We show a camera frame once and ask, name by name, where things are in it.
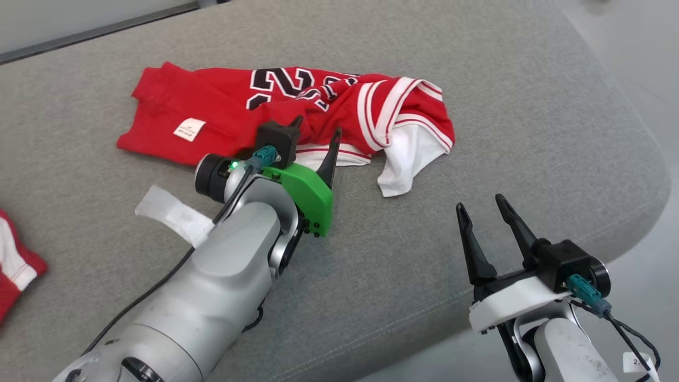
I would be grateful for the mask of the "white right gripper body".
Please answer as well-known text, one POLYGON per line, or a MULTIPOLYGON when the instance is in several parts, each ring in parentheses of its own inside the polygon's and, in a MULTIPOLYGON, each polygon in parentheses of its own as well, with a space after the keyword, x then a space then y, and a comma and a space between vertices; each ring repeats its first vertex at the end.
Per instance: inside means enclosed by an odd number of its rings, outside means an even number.
POLYGON ((538 276, 515 281, 486 297, 484 290, 488 286, 489 284, 473 287, 474 300, 469 308, 469 324, 473 332, 488 331, 524 315, 542 319, 542 315, 538 316, 540 311, 547 312, 548 305, 569 296, 568 292, 553 292, 538 276))

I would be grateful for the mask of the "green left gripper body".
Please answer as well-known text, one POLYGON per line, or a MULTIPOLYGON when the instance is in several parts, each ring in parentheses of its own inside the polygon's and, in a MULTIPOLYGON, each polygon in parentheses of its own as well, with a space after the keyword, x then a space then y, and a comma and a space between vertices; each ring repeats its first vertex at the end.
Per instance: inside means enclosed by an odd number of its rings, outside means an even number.
POLYGON ((265 167, 263 175, 280 183, 308 220, 307 229, 326 237, 333 220, 332 189, 312 169, 293 163, 285 169, 265 167))

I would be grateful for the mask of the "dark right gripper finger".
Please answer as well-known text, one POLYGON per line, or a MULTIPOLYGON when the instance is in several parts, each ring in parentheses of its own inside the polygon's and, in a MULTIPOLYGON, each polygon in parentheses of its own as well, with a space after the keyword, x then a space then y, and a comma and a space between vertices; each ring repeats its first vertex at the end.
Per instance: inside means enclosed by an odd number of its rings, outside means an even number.
POLYGON ((456 205, 456 215, 469 282, 475 287, 480 287, 495 280, 497 271, 485 258, 485 254, 474 235, 472 220, 463 203, 456 205))
POLYGON ((533 270, 537 266, 537 260, 533 254, 533 244, 537 241, 536 236, 520 215, 514 210, 509 201, 502 195, 495 195, 495 203, 502 215, 502 219, 512 230, 520 252, 523 256, 522 266, 525 270, 533 270))

